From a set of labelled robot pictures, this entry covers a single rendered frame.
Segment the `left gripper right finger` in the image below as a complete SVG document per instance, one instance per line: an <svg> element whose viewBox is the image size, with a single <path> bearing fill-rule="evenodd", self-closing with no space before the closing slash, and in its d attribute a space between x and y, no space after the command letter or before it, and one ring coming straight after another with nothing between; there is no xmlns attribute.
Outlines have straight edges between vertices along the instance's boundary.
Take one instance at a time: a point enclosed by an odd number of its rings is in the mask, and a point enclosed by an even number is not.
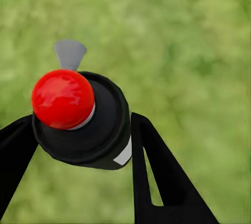
<svg viewBox="0 0 251 224"><path fill-rule="evenodd" d="M219 224L152 122L131 112L135 224ZM150 195L143 147L164 206Z"/></svg>

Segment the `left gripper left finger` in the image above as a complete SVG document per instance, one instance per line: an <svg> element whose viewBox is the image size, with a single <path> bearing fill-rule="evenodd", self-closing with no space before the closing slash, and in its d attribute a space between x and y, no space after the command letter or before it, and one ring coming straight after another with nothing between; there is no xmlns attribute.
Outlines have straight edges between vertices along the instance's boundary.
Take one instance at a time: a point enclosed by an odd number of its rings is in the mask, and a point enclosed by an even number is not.
<svg viewBox="0 0 251 224"><path fill-rule="evenodd" d="M0 130L0 220L38 147L32 115Z"/></svg>

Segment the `pesticide atomizer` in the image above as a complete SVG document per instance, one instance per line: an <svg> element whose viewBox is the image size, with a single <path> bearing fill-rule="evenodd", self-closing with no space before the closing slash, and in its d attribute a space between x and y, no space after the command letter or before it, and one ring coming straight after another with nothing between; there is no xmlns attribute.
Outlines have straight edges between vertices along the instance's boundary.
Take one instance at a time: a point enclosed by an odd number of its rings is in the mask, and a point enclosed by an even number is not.
<svg viewBox="0 0 251 224"><path fill-rule="evenodd" d="M54 49L61 69L40 77L31 96L38 144L69 165L125 167L132 159L131 113L121 88L100 74L76 72L84 44L64 39Z"/></svg>

